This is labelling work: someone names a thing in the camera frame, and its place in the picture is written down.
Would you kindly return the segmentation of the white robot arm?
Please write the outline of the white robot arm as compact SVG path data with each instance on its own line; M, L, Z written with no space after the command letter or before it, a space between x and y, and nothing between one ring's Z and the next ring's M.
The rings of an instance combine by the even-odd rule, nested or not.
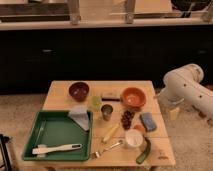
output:
M186 100L213 120L213 91L200 84L203 78L204 72L197 64L171 70L164 75L165 87L158 99L166 107Z

